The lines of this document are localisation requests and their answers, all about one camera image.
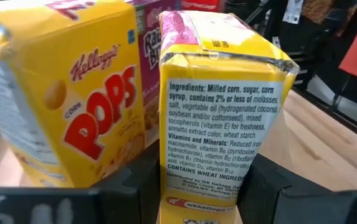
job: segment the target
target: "packaging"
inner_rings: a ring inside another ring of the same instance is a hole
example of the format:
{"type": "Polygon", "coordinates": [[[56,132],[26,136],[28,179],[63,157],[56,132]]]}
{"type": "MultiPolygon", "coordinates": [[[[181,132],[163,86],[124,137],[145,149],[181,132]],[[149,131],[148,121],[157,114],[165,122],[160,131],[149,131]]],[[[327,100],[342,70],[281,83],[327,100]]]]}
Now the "packaging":
{"type": "Polygon", "coordinates": [[[224,12],[225,0],[182,0],[183,10],[224,12]]]}
{"type": "Polygon", "coordinates": [[[164,12],[161,38],[161,223],[234,223],[298,65],[229,14],[164,12]]]}
{"type": "Polygon", "coordinates": [[[0,2],[0,133],[34,184],[88,187],[134,158],[141,93],[131,4],[0,2]]]}
{"type": "Polygon", "coordinates": [[[159,138],[159,14],[180,9],[180,0],[125,0],[135,6],[140,45],[142,94],[145,107],[146,145],[159,138]]]}

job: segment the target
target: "wooden counter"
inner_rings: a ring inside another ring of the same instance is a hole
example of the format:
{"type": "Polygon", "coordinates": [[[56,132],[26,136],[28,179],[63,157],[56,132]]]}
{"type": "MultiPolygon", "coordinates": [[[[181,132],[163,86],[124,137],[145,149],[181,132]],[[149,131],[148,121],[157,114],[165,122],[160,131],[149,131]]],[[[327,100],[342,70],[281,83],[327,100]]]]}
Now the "wooden counter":
{"type": "MultiPolygon", "coordinates": [[[[357,134],[292,91],[283,108],[260,152],[328,189],[357,189],[357,134]]],[[[0,186],[30,186],[1,140],[0,186]]]]}

